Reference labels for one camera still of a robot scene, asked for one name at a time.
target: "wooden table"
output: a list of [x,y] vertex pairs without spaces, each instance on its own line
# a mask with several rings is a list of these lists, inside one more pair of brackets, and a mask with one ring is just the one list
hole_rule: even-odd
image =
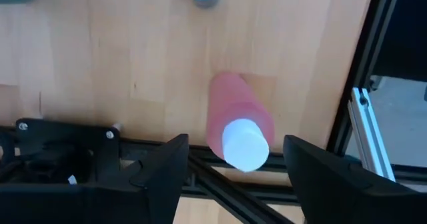
[[[123,124],[205,145],[209,80],[242,73],[285,134],[325,147],[369,0],[35,0],[0,5],[0,124]],[[283,183],[285,174],[224,171]]]

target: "pink bottle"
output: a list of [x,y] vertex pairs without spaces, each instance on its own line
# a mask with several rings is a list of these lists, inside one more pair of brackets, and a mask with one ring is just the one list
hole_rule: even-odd
[[220,73],[211,80],[206,128],[211,150],[244,172],[260,168],[274,143],[271,115],[234,73]]

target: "screw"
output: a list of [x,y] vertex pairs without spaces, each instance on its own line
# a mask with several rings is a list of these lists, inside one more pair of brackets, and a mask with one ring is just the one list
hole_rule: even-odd
[[112,131],[107,131],[107,133],[105,135],[107,136],[108,139],[114,138],[114,133]]
[[26,131],[28,130],[28,125],[26,123],[20,123],[18,125],[19,130]]

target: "bolt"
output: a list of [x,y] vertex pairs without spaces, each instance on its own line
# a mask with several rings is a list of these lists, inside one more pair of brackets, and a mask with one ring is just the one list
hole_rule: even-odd
[[26,131],[28,130],[28,125],[26,123],[20,123],[18,125],[19,130]]
[[114,133],[112,131],[107,131],[107,133],[105,135],[107,136],[108,139],[114,138]]

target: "white bottle cap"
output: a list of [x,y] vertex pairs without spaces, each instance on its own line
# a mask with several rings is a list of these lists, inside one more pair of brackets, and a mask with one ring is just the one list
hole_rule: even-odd
[[222,150],[226,162],[243,172],[260,168],[270,152],[261,129],[249,119],[236,119],[226,125]]

